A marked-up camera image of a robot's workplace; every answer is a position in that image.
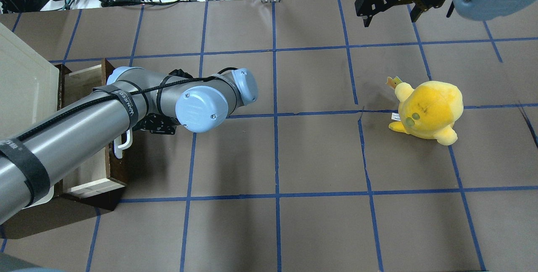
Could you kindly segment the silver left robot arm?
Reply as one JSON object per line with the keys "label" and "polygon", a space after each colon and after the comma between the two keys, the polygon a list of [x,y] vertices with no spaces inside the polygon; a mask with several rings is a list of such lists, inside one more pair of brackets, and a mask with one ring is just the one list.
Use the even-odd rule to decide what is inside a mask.
{"label": "silver left robot arm", "polygon": [[1,222],[45,197],[50,188],[123,133],[160,115],[203,133],[259,98],[246,68],[205,78],[141,67],[119,67],[106,85],[26,130],[1,140]]}

